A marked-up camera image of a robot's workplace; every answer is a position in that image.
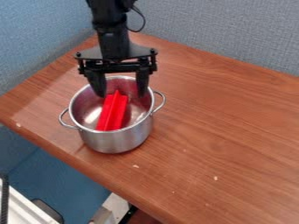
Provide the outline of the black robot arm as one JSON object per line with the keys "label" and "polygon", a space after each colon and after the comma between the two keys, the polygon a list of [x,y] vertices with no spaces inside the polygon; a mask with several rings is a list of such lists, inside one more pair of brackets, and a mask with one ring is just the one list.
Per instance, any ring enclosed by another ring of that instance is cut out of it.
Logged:
{"label": "black robot arm", "polygon": [[97,46],[76,52],[79,73],[84,75],[95,94],[107,95],[105,74],[135,73],[137,94],[144,96],[149,75],[157,70],[153,48],[140,46],[129,40],[127,13],[133,10],[136,0],[85,0],[92,14],[92,27],[97,33]]}

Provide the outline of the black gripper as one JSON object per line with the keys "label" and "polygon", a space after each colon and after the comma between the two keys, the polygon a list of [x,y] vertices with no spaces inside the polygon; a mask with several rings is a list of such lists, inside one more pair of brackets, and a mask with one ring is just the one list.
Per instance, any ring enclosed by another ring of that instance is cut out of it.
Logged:
{"label": "black gripper", "polygon": [[97,45],[76,52],[79,73],[87,72],[88,83],[95,94],[107,95],[107,78],[104,74],[132,73],[137,95],[143,97],[148,88],[149,74],[157,70],[153,48],[135,44],[128,37],[128,30],[96,29]]}

